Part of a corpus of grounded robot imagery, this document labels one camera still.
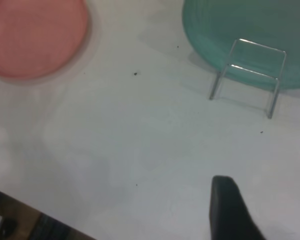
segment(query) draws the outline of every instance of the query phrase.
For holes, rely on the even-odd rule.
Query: teal plate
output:
[[[235,39],[246,39],[286,52],[280,89],[300,88],[300,0],[185,0],[182,21],[195,51],[221,71]],[[239,42],[232,62],[278,77],[283,54]],[[227,77],[264,90],[276,82],[229,68]]]

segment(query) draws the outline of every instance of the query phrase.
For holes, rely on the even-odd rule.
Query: black object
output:
[[[71,228],[45,214],[41,214],[29,240],[64,240]]]
[[[231,177],[213,177],[209,218],[212,240],[265,240]]]
[[[5,218],[0,228],[0,235],[3,239],[10,237],[18,226],[18,222],[12,218]]]

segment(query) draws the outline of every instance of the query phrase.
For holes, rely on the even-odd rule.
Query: floor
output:
[[[28,240],[41,214],[40,211],[0,193],[0,215],[18,222],[16,231],[6,240]],[[93,238],[73,229],[67,240],[93,240]]]

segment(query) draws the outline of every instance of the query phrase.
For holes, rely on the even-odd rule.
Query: plate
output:
[[[217,71],[224,67],[235,39],[286,51],[281,89],[300,88],[300,0],[185,0],[182,21],[195,51]],[[283,54],[240,42],[235,65],[278,77]],[[229,68],[227,77],[265,90],[275,81]]]
[[[0,0],[0,76],[27,80],[56,71],[87,25],[84,0]]]

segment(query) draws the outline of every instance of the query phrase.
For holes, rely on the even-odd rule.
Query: metal leg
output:
[[[236,46],[238,41],[245,42],[245,43],[248,43],[248,44],[257,45],[257,46],[262,47],[262,48],[267,48],[267,49],[270,49],[270,50],[273,50],[273,51],[283,53],[284,57],[283,57],[279,77],[273,77],[273,76],[270,76],[270,75],[267,75],[267,74],[263,74],[263,73],[260,73],[260,72],[256,72],[256,71],[238,66],[238,65],[230,64],[231,56],[233,54],[233,51],[234,51],[235,46]],[[283,70],[284,70],[284,67],[285,67],[285,64],[286,64],[286,58],[287,58],[287,53],[285,51],[280,50],[280,49],[269,47],[269,46],[266,46],[266,45],[262,45],[262,44],[259,44],[259,43],[253,42],[253,41],[248,41],[248,40],[245,40],[245,39],[242,39],[242,38],[236,39],[232,44],[231,51],[230,51],[230,53],[229,53],[229,55],[226,59],[225,65],[222,69],[222,72],[220,74],[217,74],[217,76],[214,80],[209,99],[210,100],[214,99],[214,97],[216,95],[216,92],[218,90],[218,87],[220,85],[220,82],[222,81],[222,78],[224,77],[228,67],[237,68],[237,69],[240,69],[240,70],[252,73],[252,74],[261,75],[263,77],[267,77],[267,78],[276,80],[276,85],[275,85],[275,88],[274,88],[274,91],[273,91],[273,96],[272,96],[272,100],[271,100],[271,104],[270,104],[270,109],[267,113],[267,117],[269,119],[271,119],[273,114],[274,114],[274,111],[275,111],[275,107],[276,107],[276,103],[277,103],[277,99],[278,99],[278,95],[279,95],[279,91],[280,91],[280,83],[281,83],[281,79],[282,79]]]
[[[222,80],[222,78],[224,77],[225,73],[226,73],[226,70],[227,70],[227,67],[228,67],[228,64],[226,64],[222,70],[222,72],[220,73],[217,73],[216,75],[216,78],[214,80],[214,83],[213,83],[213,86],[212,86],[212,90],[211,90],[211,93],[210,93],[210,97],[209,99],[210,100],[213,100],[215,95],[216,95],[216,92],[217,92],[217,89],[220,85],[220,82]]]
[[[268,112],[268,119],[272,119],[272,116],[274,114],[277,99],[278,99],[278,96],[279,96],[279,88],[280,88],[280,80],[277,79],[277,83],[275,85],[275,89],[274,89],[271,104],[270,104],[270,109],[269,109],[269,112]]]
[[[274,111],[275,111],[277,99],[278,99],[278,96],[279,96],[281,77],[282,77],[282,73],[284,71],[284,67],[285,67],[285,64],[286,64],[287,53],[285,51],[282,51],[282,52],[284,54],[284,57],[283,57],[279,77],[276,79],[276,85],[275,85],[275,89],[274,89],[274,92],[273,92],[273,97],[272,97],[272,101],[271,101],[271,104],[270,104],[270,109],[269,109],[269,112],[268,112],[268,119],[272,119],[272,116],[273,116]]]
[[[213,86],[212,86],[212,90],[211,90],[211,93],[210,93],[210,97],[209,97],[210,100],[214,99],[214,97],[216,95],[216,92],[218,90],[220,82],[221,82],[222,78],[224,77],[224,75],[226,73],[227,67],[229,66],[229,61],[231,59],[231,55],[232,55],[232,53],[233,53],[233,51],[235,49],[235,46],[236,46],[237,42],[238,42],[238,39],[236,39],[233,42],[232,47],[231,47],[231,51],[230,51],[230,53],[229,53],[229,55],[228,55],[228,57],[226,59],[225,65],[224,65],[224,67],[222,69],[222,72],[220,74],[216,75],[216,78],[214,80],[214,83],[213,83]]]

